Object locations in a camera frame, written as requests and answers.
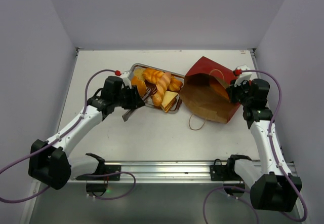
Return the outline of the round orange bun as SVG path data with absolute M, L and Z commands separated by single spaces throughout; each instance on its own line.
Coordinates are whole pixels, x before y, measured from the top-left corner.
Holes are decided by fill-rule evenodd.
M 140 97 L 143 97 L 146 94 L 146 84 L 145 81 L 137 76 L 133 76 L 131 79 L 131 85 L 136 86 Z

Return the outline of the fake baguette loaf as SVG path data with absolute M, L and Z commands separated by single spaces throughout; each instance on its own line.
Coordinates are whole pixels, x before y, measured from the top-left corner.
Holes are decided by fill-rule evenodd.
M 151 96 L 154 106 L 160 106 L 163 102 L 164 95 L 167 91 L 167 88 L 171 82 L 171 74 L 165 72 L 162 77 L 158 80 L 156 84 L 156 93 Z

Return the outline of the braided orange bread loaf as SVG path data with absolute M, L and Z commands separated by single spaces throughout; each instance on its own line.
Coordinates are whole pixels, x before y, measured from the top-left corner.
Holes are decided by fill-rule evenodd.
M 153 68 L 146 68 L 144 69 L 142 76 L 143 78 L 152 84 L 157 84 L 159 79 L 164 75 L 163 71 L 156 70 Z M 168 90 L 172 92 L 179 92 L 183 86 L 183 82 L 171 76 L 171 82 L 168 85 Z

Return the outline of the fake triangle sandwich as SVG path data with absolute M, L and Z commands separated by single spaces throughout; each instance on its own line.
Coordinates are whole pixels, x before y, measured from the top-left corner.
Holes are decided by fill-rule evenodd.
M 160 107 L 163 109 L 164 112 L 168 112 L 170 108 L 173 106 L 174 102 L 176 101 L 176 98 L 178 96 L 177 92 L 172 91 L 166 91 L 163 101 L 160 105 Z

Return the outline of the red brown paper bag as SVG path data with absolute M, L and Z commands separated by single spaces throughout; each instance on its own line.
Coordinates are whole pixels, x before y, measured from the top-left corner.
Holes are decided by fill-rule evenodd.
M 188 110 L 204 120 L 228 123 L 240 107 L 217 95 L 209 85 L 216 78 L 226 89 L 236 77 L 233 71 L 203 56 L 187 72 L 180 98 Z

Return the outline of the seeded bread slice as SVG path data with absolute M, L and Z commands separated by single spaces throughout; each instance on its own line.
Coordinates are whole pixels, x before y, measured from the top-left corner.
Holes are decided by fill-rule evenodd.
M 144 73 L 145 69 L 144 68 L 140 68 L 140 67 L 136 67 L 133 71 L 134 76 L 136 76 L 138 79 L 143 80 L 143 73 Z

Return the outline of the oval scored bread loaf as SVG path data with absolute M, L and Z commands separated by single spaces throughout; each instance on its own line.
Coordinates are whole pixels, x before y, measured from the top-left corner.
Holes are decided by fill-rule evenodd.
M 215 91 L 215 93 L 225 100 L 229 101 L 228 94 L 225 90 L 225 88 L 218 82 L 218 80 L 214 77 L 209 79 L 209 85 L 210 87 Z

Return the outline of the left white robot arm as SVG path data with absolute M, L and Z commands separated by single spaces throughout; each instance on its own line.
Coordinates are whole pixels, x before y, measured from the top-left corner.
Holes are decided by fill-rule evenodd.
M 78 167 L 68 158 L 76 145 L 115 108 L 134 110 L 145 105 L 129 77 L 128 71 L 108 76 L 103 88 L 86 99 L 82 111 L 69 124 L 46 141 L 36 140 L 31 146 L 28 174 L 56 190 L 75 176 L 101 179 L 105 174 L 103 158 L 89 153 L 85 167 Z

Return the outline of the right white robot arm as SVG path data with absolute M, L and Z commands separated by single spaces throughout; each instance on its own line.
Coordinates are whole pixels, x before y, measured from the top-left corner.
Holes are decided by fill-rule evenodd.
M 231 155 L 226 164 L 216 159 L 210 166 L 210 176 L 212 181 L 243 180 L 255 209 L 290 212 L 302 181 L 292 176 L 281 153 L 271 122 L 273 114 L 266 106 L 269 89 L 270 84 L 263 79 L 232 80 L 226 89 L 230 102 L 243 106 L 243 118 L 257 145 L 261 167 L 256 168 L 248 156 Z

